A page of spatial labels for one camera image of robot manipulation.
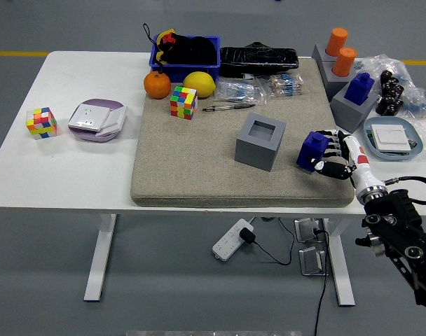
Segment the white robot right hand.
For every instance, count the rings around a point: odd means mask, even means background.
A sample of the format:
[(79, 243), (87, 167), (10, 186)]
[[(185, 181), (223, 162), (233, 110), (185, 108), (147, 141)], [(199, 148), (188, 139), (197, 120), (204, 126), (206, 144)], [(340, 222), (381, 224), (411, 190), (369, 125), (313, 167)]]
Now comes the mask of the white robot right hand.
[(385, 183), (371, 172), (369, 160), (357, 138), (337, 129), (320, 130), (329, 143), (322, 158), (310, 158), (310, 165), (319, 174), (334, 179), (351, 179), (358, 199), (370, 194), (385, 194)]

